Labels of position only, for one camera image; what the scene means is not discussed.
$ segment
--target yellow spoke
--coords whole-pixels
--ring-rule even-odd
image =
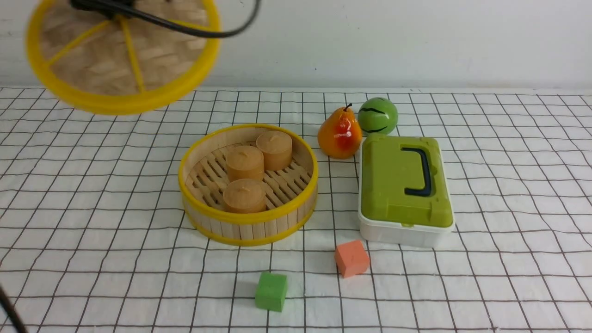
[[[125,18],[120,18],[119,22],[121,24],[121,29],[123,30],[123,36],[126,39],[127,53],[130,57],[131,68],[134,71],[134,76],[136,77],[136,84],[138,85],[140,92],[145,92],[146,88],[144,87],[144,79],[142,78],[140,64],[138,62],[138,57],[136,56],[134,41],[131,39],[130,26],[127,24],[127,20]]]
[[[102,29],[106,28],[109,25],[109,23],[110,23],[109,21],[103,21],[103,22],[95,25],[94,27],[90,28],[89,30],[86,30],[85,32],[83,32],[80,36],[76,37],[70,43],[66,44],[66,46],[64,46],[51,59],[49,59],[49,61],[47,62],[47,65],[48,66],[53,65],[56,61],[60,60],[66,53],[68,53],[70,50],[72,50],[73,48],[78,46],[85,39],[87,39],[88,37],[90,37],[91,35],[99,32],[99,31],[101,31]]]
[[[204,27],[203,25],[199,25],[199,24],[193,24],[193,23],[179,21],[179,20],[170,20],[170,21],[173,23],[182,25],[184,27],[192,28],[192,29],[199,29],[199,30],[204,30],[204,31],[209,31],[209,32],[217,32],[216,29],[213,29],[211,27]]]

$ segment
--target white wall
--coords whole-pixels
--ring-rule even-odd
[[[38,0],[0,0],[0,82],[35,84],[22,52]],[[218,0],[226,28],[252,0]],[[208,85],[592,87],[590,0],[264,0],[223,42]]]

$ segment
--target green plastic box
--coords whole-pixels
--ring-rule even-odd
[[[361,156],[358,215],[365,239],[434,247],[454,228],[435,139],[373,133]]]

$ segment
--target black cable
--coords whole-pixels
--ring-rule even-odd
[[[12,322],[12,326],[18,333],[27,333],[27,329],[25,328],[25,324],[22,323],[21,318],[18,316],[17,311],[14,309],[8,296],[4,293],[4,289],[0,286],[0,303],[2,304],[2,308],[6,315],[10,318]]]
[[[113,0],[78,0],[79,3],[85,4],[89,7],[100,9],[100,10],[107,10],[116,12],[117,14],[123,14],[129,17],[139,18],[146,22],[150,22],[152,24],[159,25],[163,28],[171,29],[174,31],[178,31],[180,33],[188,34],[195,37],[202,37],[202,38],[228,38],[236,36],[243,31],[245,31],[255,20],[259,13],[259,8],[261,6],[261,0],[254,0],[255,6],[253,7],[253,11],[250,14],[249,19],[240,27],[230,30],[230,31],[222,31],[222,32],[215,32],[215,31],[206,31],[200,29],[193,29],[186,27],[184,25],[180,25],[177,23],[173,23],[171,21],[165,20],[163,18],[154,16],[152,14],[148,14],[143,11],[139,11],[131,6],[122,4],[120,2],[115,2]]]

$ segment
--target white container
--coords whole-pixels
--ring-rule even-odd
[[[420,248],[434,248],[455,228],[454,216],[452,224],[447,228],[438,228],[424,225],[403,225],[397,222],[377,221],[366,218],[362,214],[362,157],[363,144],[360,145],[359,184],[358,193],[358,218],[360,219],[360,234],[371,242],[392,243]]]

